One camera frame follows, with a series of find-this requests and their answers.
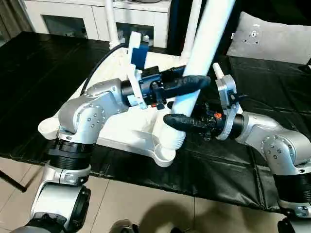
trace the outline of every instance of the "white pipe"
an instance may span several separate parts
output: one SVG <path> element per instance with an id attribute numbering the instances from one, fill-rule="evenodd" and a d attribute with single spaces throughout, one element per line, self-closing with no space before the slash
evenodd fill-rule
<path id="1" fill-rule="evenodd" d="M 213 64 L 213 69 L 215 71 L 217 79 L 222 79 L 225 76 L 218 63 Z"/>
<path id="2" fill-rule="evenodd" d="M 186 39 L 184 44 L 184 49 L 181 52 L 180 59 L 183 61 L 187 61 L 190 57 L 196 28 L 198 26 L 199 16 L 200 16 L 200 10 L 201 10 L 202 0 L 193 0 L 192 1 L 192 7 L 188 22 L 188 28 L 186 33 Z"/>
<path id="3" fill-rule="evenodd" d="M 235 0 L 208 0 L 201 23 L 194 41 L 190 59 L 183 76 L 207 75 L 216 49 L 224 33 L 225 26 L 231 14 Z M 190 116 L 200 91 L 176 97 L 172 114 Z M 171 150 L 179 149 L 186 137 L 182 131 L 177 131 L 165 125 L 160 135 L 160 143 Z"/>
<path id="4" fill-rule="evenodd" d="M 112 49 L 115 46 L 120 44 L 120 41 L 118 38 L 117 24 L 115 21 L 115 15 L 114 15 L 114 10 L 112 6 L 112 0 L 105 0 L 105 12 L 106 12 L 107 25 L 108 25 L 109 38 L 110 38 L 109 47 L 110 49 Z"/>

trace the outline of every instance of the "gray cushion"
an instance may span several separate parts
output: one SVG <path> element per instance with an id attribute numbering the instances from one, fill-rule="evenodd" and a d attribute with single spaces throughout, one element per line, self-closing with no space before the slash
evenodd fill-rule
<path id="1" fill-rule="evenodd" d="M 306 64 L 311 26 L 270 23 L 241 12 L 227 55 Z"/>

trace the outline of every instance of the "black plastic sheet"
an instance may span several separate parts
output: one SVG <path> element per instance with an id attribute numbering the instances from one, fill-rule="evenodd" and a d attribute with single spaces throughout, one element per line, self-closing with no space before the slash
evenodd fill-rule
<path id="1" fill-rule="evenodd" d="M 22 33 L 0 48 L 2 105 L 0 155 L 44 164 L 50 143 L 37 131 L 53 116 L 108 51 L 103 41 Z M 164 50 L 153 48 L 158 52 Z M 237 57 L 218 59 L 241 94 L 265 101 L 273 109 L 243 100 L 244 110 L 266 114 L 290 128 L 291 122 L 311 138 L 311 72 L 307 66 Z M 199 102 L 219 104 L 215 82 Z M 188 134 L 170 167 L 149 158 L 96 146 L 92 175 L 159 188 L 266 211 L 278 211 L 277 192 L 265 160 L 234 140 L 209 142 Z"/>

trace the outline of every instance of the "black cable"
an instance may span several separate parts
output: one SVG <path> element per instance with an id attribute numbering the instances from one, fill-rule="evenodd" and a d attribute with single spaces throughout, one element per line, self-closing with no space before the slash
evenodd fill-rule
<path id="1" fill-rule="evenodd" d="M 289 120 L 288 118 L 286 118 L 285 116 L 283 116 L 282 113 L 276 107 L 274 107 L 272 105 L 269 105 L 268 103 L 266 103 L 266 102 L 264 102 L 262 100 L 254 99 L 253 97 L 250 97 L 248 95 L 240 95 L 239 99 L 240 100 L 249 99 L 249 100 L 251 100 L 253 102 L 261 103 L 262 105 L 265 105 L 265 106 L 271 108 L 272 110 L 274 110 L 278 114 L 279 117 L 281 117 L 281 118 L 283 118 L 283 119 L 285 119 L 287 121 L 287 123 L 292 127 L 292 130 L 297 131 L 297 132 L 299 131 L 297 129 L 297 127 L 292 123 L 292 121 Z"/>
<path id="2" fill-rule="evenodd" d="M 81 93 L 80 93 L 80 96 L 84 94 L 84 92 L 86 91 L 86 87 L 89 83 L 89 81 L 91 80 L 94 72 L 97 70 L 97 68 L 100 66 L 100 64 L 107 58 L 109 57 L 114 51 L 118 50 L 119 48 L 124 48 L 126 47 L 126 43 L 122 43 L 122 44 L 119 44 L 117 46 L 115 46 L 112 50 L 110 50 L 108 53 L 105 54 L 104 57 L 102 57 L 102 59 L 96 64 L 96 66 L 92 69 L 92 71 L 90 72 L 90 74 L 88 75 L 88 77 L 86 78 L 86 81 L 82 87 L 82 90 L 81 90 Z"/>

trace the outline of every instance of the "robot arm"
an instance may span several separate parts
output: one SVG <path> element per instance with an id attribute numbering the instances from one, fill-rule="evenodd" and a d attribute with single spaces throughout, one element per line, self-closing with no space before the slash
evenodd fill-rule
<path id="1" fill-rule="evenodd" d="M 201 120 L 184 115 L 166 115 L 164 122 L 181 131 L 214 136 L 229 136 L 255 148 L 267 161 L 278 191 L 278 204 L 286 219 L 278 224 L 280 233 L 309 232 L 311 227 L 311 142 L 303 134 L 283 128 L 274 119 L 242 112 L 236 86 L 214 64 L 224 114 L 207 111 Z"/>
<path id="2" fill-rule="evenodd" d="M 48 151 L 50 160 L 44 167 L 31 220 L 14 231 L 60 233 L 81 229 L 91 195 L 84 183 L 100 130 L 111 116 L 126 112 L 131 106 L 143 103 L 141 108 L 151 105 L 162 109 L 166 99 L 197 91 L 210 83 L 207 76 L 183 77 L 183 71 L 184 67 L 163 72 L 158 67 L 135 70 L 134 78 L 138 78 L 134 86 L 133 79 L 104 81 L 67 101 L 58 114 L 57 139 Z"/>

